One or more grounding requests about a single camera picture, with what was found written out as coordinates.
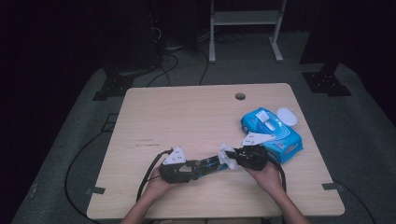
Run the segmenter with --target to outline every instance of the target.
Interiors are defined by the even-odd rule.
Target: black tape
[[[87,188],[87,189],[85,190],[85,194],[88,194],[88,195],[93,195],[94,193],[95,193],[95,194],[104,194],[104,193],[105,193],[105,190],[106,190],[106,189],[97,188],[97,187],[94,187],[94,188],[92,188],[92,189]]]
[[[338,192],[343,192],[345,189],[342,185],[337,183],[322,184],[324,190],[336,189]]]

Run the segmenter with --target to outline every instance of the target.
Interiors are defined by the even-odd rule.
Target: white plastic
[[[238,163],[236,162],[236,160],[234,159],[230,159],[227,154],[225,153],[225,151],[231,151],[231,152],[235,152],[235,150],[233,150],[233,147],[229,147],[225,144],[221,144],[220,146],[220,152],[219,152],[219,162],[220,164],[224,164],[226,163],[227,166],[234,170],[236,168],[238,168]]]
[[[164,165],[168,164],[178,164],[186,162],[186,158],[184,157],[183,150],[181,147],[177,147],[166,159],[163,161]]]
[[[297,116],[292,110],[287,107],[280,107],[276,112],[277,117],[288,126],[293,126],[297,123]]]
[[[242,141],[242,146],[256,146],[263,142],[267,142],[275,139],[274,134],[265,133],[248,133],[245,139]]]
[[[260,111],[259,113],[256,114],[256,118],[258,118],[262,123],[264,123],[270,117],[268,116],[267,112],[262,110],[262,111]]]

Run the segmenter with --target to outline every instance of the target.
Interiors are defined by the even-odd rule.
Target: hole in table
[[[245,95],[244,93],[238,92],[238,93],[235,95],[235,98],[236,98],[237,100],[245,100],[247,97],[246,97],[246,95]]]

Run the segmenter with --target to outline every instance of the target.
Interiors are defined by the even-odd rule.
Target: dark background
[[[227,9],[227,3],[219,0],[216,6]],[[0,4],[0,222],[8,223],[80,91],[103,61],[116,55],[136,69],[154,65],[161,53],[150,26],[193,44],[191,39],[208,29],[209,1]],[[277,1],[240,1],[236,9],[258,7],[277,7]],[[281,32],[312,31],[302,63],[335,57],[359,74],[394,120],[394,15],[391,1],[289,0]],[[180,16],[187,19],[175,26]]]

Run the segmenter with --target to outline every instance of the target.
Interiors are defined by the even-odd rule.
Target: blue package
[[[242,130],[248,133],[274,134],[275,139],[262,143],[280,162],[288,161],[303,149],[302,138],[271,111],[260,107],[241,119]]]

